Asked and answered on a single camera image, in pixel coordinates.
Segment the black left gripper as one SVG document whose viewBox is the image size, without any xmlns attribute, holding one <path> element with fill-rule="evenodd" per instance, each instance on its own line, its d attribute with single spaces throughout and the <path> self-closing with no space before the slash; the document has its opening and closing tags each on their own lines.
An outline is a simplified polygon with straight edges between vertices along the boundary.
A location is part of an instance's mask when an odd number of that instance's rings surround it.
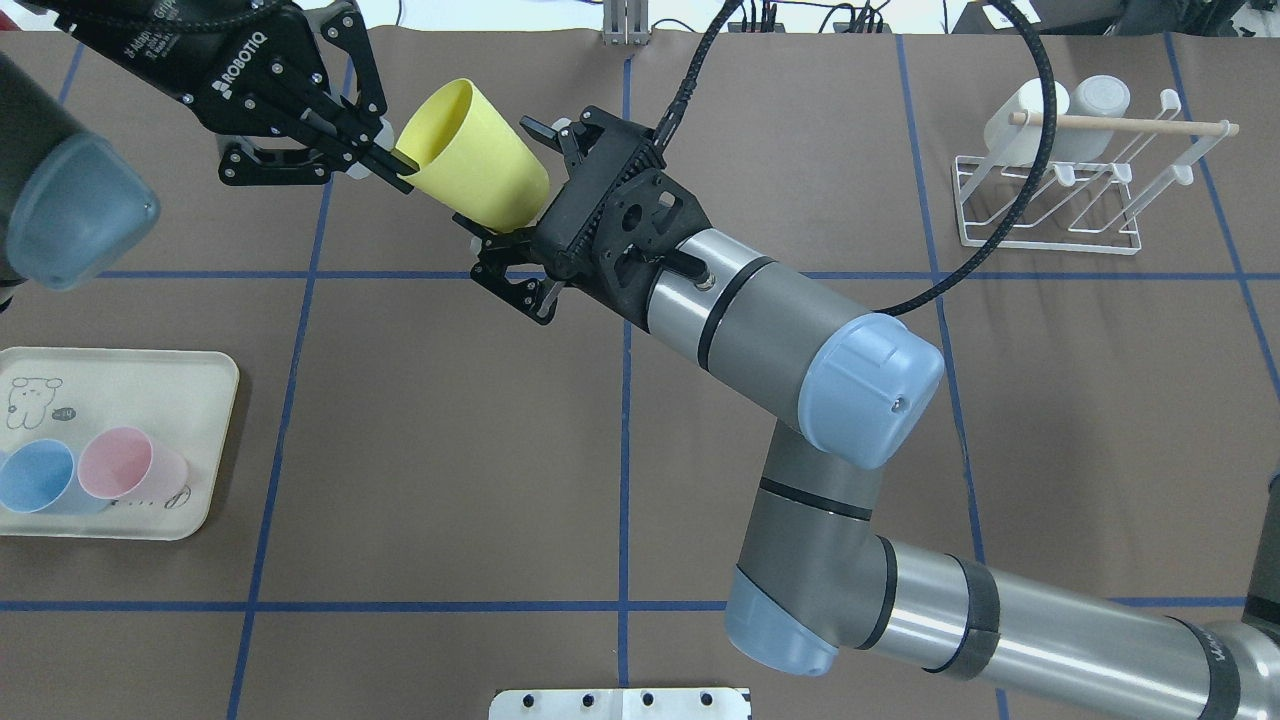
<svg viewBox="0 0 1280 720">
<path fill-rule="evenodd" d="M 64 32 L 186 105 L 220 142 L 221 182 L 326 183 L 346 173 L 412 193 L 355 1 L 64 1 Z"/>
</svg>

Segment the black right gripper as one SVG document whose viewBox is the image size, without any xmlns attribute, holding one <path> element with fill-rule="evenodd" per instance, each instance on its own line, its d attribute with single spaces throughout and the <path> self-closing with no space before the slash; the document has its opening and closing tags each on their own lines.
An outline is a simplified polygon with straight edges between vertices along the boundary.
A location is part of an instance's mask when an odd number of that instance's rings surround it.
<svg viewBox="0 0 1280 720">
<path fill-rule="evenodd" d="M 474 238 L 470 277 L 535 323 L 556 314 L 557 296 L 575 287 L 635 325 L 660 272 L 708 290 L 708 261 L 680 250 L 710 228 L 699 201 L 671 179 L 645 126 L 589 106 L 579 120 L 520 119 L 530 140 L 564 158 L 568 179 L 536 224 L 499 232 L 462 213 L 453 223 Z"/>
</svg>

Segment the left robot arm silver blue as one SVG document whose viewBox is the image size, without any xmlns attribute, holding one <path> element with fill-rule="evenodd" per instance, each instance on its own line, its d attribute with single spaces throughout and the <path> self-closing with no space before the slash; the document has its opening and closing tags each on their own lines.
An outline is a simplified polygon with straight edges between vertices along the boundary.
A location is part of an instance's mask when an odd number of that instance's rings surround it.
<svg viewBox="0 0 1280 720">
<path fill-rule="evenodd" d="M 355 1 L 31 1 L 58 29 L 191 110 L 229 186 L 323 184 L 355 167 L 410 192 Z M 156 193 L 100 135 L 3 59 L 3 306 L 73 290 L 157 223 Z"/>
</svg>

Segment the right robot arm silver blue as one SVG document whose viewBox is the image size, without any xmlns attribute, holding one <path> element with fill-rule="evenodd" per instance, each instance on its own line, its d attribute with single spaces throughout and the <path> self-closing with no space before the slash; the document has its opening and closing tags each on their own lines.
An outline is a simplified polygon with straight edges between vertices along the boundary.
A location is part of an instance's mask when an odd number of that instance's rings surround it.
<svg viewBox="0 0 1280 720">
<path fill-rule="evenodd" d="M 1275 719 L 1277 594 L 1243 618 L 1156 618 L 873 530 L 884 465 L 945 374 L 941 351 L 714 228 L 654 131 L 600 108 L 520 122 L 568 179 L 534 225 L 476 236 L 472 270 L 547 324 L 575 287 L 771 414 L 724 628 L 756 662 L 827 673 L 842 647 L 1129 719 Z"/>
</svg>

